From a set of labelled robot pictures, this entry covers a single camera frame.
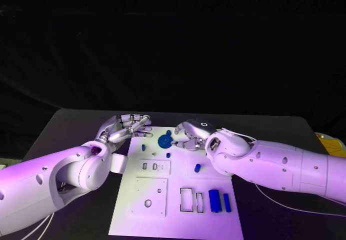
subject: test board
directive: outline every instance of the test board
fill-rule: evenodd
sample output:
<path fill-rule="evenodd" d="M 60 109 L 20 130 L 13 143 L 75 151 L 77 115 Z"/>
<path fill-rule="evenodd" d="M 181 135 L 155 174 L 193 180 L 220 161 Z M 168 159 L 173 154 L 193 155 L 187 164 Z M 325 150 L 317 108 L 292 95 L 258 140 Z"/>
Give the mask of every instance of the test board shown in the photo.
<path fill-rule="evenodd" d="M 242 240 L 232 177 L 216 172 L 204 150 L 187 151 L 174 146 L 160 148 L 158 137 L 167 130 L 174 141 L 187 140 L 184 133 L 174 135 L 171 127 L 152 127 L 151 138 L 131 139 L 108 234 Z M 194 172 L 196 164 L 200 164 L 199 172 Z M 181 203 L 181 189 L 184 196 L 191 195 L 191 201 L 187 199 L 191 206 L 181 206 L 186 204 Z M 219 190 L 222 212 L 217 213 L 210 209 L 212 189 Z M 230 212 L 226 212 L 223 194 L 229 196 Z"/>

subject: robotic hand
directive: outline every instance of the robotic hand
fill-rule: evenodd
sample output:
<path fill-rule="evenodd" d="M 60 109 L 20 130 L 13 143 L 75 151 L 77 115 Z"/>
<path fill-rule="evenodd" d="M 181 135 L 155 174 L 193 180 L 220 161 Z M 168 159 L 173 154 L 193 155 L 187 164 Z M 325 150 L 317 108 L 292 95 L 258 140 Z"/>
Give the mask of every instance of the robotic hand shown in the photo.
<path fill-rule="evenodd" d="M 30 226 L 98 189 L 109 171 L 124 172 L 126 157 L 112 152 L 125 139 L 152 136 L 150 123 L 148 115 L 113 116 L 95 140 L 0 171 L 0 236 Z"/>
<path fill-rule="evenodd" d="M 237 175 L 266 188 L 310 193 L 346 203 L 346 159 L 302 150 L 291 145 L 255 140 L 230 130 L 216 128 L 199 119 L 180 123 L 188 140 L 171 141 L 178 148 L 204 148 L 214 170 Z"/>

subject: dark table surface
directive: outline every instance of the dark table surface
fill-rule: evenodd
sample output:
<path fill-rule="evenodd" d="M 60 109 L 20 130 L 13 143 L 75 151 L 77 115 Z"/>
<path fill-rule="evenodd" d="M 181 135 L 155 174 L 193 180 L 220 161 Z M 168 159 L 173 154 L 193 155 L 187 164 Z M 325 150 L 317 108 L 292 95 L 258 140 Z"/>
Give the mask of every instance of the dark table surface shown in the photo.
<path fill-rule="evenodd" d="M 128 113 L 141 114 L 142 112 L 59 110 L 23 160 L 27 161 L 79 146 L 93 139 L 100 124 L 111 116 Z M 216 128 L 227 128 L 259 140 L 279 142 L 321 154 L 327 153 L 307 121 L 299 117 L 162 112 L 144 112 L 144 114 L 150 115 L 152 126 L 174 127 L 184 120 L 200 118 L 207 120 Z M 126 155 L 128 146 L 129 140 L 125 141 L 116 153 Z M 108 236 L 121 177 L 121 174 L 109 173 L 99 189 L 73 200 L 54 213 L 41 240 L 144 239 Z M 232 185 L 245 240 L 346 239 L 344 217 L 286 209 L 275 204 L 259 193 L 255 185 L 237 176 L 232 178 Z M 318 196 L 275 191 L 265 187 L 261 189 L 275 201 L 292 208 L 346 215 L 346 207 Z M 37 225 L 39 223 L 5 235 L 1 240 L 21 239 Z M 27 240 L 39 238 L 44 226 L 46 223 Z"/>

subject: blue object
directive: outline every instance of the blue object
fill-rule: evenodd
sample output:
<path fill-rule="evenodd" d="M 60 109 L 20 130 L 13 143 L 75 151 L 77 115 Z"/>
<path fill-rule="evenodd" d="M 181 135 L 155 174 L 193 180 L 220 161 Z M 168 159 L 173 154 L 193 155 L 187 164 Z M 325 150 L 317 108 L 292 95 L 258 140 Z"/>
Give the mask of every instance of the blue object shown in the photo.
<path fill-rule="evenodd" d="M 171 147 L 171 141 L 173 141 L 173 138 L 171 136 L 168 135 L 161 135 L 158 137 L 158 140 L 157 140 L 157 143 L 158 143 L 158 146 L 162 148 L 162 149 L 167 149 Z"/>
<path fill-rule="evenodd" d="M 219 190 L 209 190 L 210 211 L 213 213 L 222 212 L 222 200 Z"/>
<path fill-rule="evenodd" d="M 200 164 L 196 164 L 194 172 L 197 173 L 199 171 L 200 171 Z"/>
<path fill-rule="evenodd" d="M 224 211 L 230 213 L 229 195 L 226 193 L 223 193 L 223 200 L 224 200 Z"/>

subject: blue disc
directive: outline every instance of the blue disc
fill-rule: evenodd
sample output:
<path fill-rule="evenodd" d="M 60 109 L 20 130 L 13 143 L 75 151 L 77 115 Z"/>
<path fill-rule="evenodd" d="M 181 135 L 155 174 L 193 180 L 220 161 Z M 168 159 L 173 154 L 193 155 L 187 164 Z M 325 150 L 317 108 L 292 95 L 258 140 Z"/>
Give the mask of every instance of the blue disc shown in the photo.
<path fill-rule="evenodd" d="M 158 137 L 158 140 L 157 140 L 158 146 L 160 146 L 162 149 L 170 148 L 170 147 L 171 147 L 171 141 L 173 141 L 171 136 L 168 136 L 168 135 L 161 135 L 161 136 Z"/>

